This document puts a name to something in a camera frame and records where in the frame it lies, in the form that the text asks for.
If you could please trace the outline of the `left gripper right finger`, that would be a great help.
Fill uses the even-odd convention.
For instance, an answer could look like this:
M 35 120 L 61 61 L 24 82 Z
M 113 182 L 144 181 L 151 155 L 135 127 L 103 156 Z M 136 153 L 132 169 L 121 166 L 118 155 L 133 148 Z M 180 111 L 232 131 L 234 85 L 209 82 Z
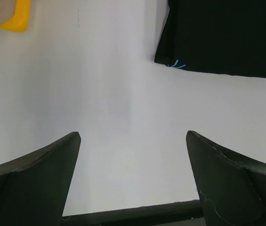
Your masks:
M 189 130 L 186 144 L 208 226 L 266 226 L 266 163 Z

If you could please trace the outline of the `black t-shirt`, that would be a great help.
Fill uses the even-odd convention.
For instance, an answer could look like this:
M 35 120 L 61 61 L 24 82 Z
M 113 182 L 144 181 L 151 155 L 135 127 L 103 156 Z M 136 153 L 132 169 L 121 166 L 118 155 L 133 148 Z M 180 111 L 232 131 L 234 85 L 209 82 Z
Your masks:
M 266 0 L 170 0 L 154 61 L 266 78 Z

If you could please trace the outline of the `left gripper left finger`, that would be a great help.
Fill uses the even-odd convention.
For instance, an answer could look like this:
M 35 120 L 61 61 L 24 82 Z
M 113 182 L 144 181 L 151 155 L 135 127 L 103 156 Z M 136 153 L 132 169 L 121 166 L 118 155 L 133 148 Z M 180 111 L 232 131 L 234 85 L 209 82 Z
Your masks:
M 60 225 L 80 143 L 71 132 L 0 164 L 0 226 Z

